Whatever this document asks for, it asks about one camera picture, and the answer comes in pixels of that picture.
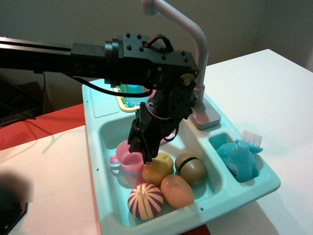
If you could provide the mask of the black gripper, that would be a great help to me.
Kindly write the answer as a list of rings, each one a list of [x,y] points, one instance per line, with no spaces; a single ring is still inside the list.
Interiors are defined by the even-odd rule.
[[[158,155],[160,141],[171,133],[176,137],[179,123],[170,117],[156,116],[153,107],[141,102],[128,136],[129,152],[141,153],[144,164],[150,163]]]

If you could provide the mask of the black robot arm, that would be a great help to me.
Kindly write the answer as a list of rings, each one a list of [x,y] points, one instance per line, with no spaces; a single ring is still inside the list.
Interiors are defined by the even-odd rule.
[[[147,97],[132,122],[129,151],[149,163],[162,140],[177,133],[179,123],[192,114],[199,70],[191,53],[175,51],[168,38],[126,33],[102,46],[36,43],[1,38],[0,66],[35,73],[62,73],[92,89],[88,78],[102,78],[111,87],[141,85],[146,92],[123,97]]]

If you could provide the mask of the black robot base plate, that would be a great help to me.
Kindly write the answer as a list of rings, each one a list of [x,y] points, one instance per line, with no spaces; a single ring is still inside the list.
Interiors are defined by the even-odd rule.
[[[28,203],[0,203],[0,234],[7,235],[26,215]]]

